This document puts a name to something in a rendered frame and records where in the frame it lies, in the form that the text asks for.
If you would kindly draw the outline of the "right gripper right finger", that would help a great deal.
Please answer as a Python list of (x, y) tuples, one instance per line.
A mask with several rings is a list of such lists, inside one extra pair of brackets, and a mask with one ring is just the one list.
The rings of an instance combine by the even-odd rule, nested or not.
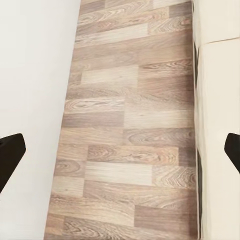
[(240, 173), (240, 135), (235, 133), (228, 133), (224, 151)]

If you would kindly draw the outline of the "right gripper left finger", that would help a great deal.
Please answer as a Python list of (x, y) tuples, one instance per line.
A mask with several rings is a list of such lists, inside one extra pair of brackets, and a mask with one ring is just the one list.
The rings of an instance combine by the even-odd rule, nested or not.
[(0, 138), (0, 193), (26, 153), (22, 133)]

